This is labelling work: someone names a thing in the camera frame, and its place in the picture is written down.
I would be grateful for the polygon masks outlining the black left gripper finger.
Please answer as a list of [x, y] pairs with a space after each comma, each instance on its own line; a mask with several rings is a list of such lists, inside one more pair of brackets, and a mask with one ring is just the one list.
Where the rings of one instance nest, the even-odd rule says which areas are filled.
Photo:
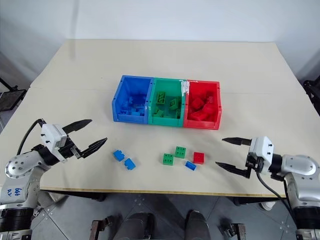
[[90, 144], [86, 150], [80, 153], [80, 157], [87, 158], [88, 156], [92, 155], [93, 153], [98, 151], [106, 143], [107, 140], [108, 138], [106, 137]]
[[86, 127], [89, 123], [91, 123], [91, 119], [83, 119], [79, 121], [75, 121], [73, 123], [70, 123], [66, 126], [64, 126], [62, 129], [66, 134], [70, 134], [71, 132], [76, 132], [78, 130], [81, 130], [82, 128]]

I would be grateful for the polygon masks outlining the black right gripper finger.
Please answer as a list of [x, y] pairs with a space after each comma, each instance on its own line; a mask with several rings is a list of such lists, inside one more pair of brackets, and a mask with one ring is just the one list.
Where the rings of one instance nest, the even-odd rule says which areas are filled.
[[223, 168], [224, 170], [239, 175], [239, 176], [243, 176], [247, 179], [250, 178], [251, 176], [251, 172], [248, 169], [239, 169], [236, 168], [234, 165], [228, 164], [228, 163], [223, 163], [223, 162], [215, 162], [219, 167]]
[[233, 145], [246, 145], [246, 146], [250, 146], [252, 143], [251, 139], [247, 139], [247, 138], [241, 138], [241, 137], [226, 137], [223, 138], [222, 141], [233, 144]]

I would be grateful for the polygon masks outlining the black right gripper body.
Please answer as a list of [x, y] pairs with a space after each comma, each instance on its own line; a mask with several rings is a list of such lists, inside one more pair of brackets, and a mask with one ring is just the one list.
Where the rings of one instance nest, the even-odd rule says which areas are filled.
[[248, 154], [245, 166], [247, 167], [245, 177], [249, 179], [252, 170], [254, 170], [256, 173], [262, 172], [264, 166], [264, 159], [259, 156], [254, 158], [252, 155]]

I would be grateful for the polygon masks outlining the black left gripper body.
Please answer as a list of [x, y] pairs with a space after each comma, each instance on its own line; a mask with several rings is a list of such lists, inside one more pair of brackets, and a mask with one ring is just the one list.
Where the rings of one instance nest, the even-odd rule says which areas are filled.
[[75, 156], [77, 159], [83, 157], [82, 152], [78, 149], [69, 136], [67, 136], [64, 146], [59, 149], [59, 153], [65, 159], [71, 158], [72, 156]]

